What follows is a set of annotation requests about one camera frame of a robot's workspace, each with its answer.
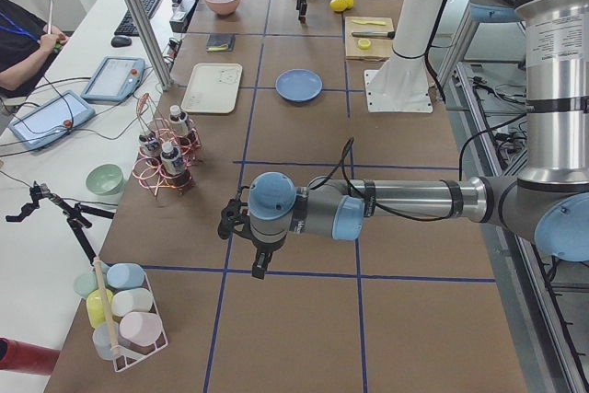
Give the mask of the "person's forearm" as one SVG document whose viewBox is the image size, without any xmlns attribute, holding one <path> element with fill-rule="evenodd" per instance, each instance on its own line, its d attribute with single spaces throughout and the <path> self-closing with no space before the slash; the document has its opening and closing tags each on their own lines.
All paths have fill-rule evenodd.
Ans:
<svg viewBox="0 0 589 393">
<path fill-rule="evenodd" d="M 2 71 L 1 88 L 14 91 L 21 87 L 39 72 L 51 53 L 52 48 L 49 50 L 40 48 L 23 61 Z"/>
</svg>

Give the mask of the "person's hand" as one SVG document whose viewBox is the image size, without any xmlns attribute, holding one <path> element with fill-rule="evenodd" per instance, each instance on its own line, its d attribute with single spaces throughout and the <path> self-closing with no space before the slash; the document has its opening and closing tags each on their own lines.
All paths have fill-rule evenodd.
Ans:
<svg viewBox="0 0 589 393">
<path fill-rule="evenodd" d="M 40 51 L 47 54 L 60 51 L 67 42 L 68 37 L 63 33 L 44 34 L 40 36 Z"/>
</svg>

